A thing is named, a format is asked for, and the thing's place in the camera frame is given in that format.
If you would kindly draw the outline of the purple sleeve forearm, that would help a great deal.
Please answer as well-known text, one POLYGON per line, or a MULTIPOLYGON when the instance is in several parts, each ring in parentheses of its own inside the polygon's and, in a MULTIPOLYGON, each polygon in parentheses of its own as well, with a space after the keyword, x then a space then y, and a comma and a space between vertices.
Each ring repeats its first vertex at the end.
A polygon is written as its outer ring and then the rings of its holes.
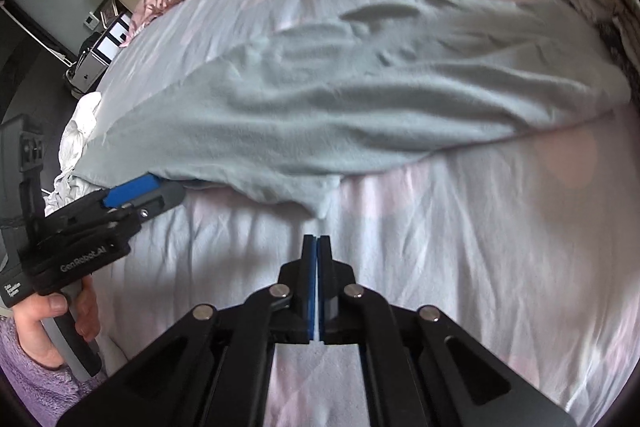
POLYGON ((101 371, 88 381, 78 381, 67 366, 46 369, 23 351, 15 323, 1 320, 1 368, 29 413, 41 426, 55 426, 71 407, 107 380, 101 371))

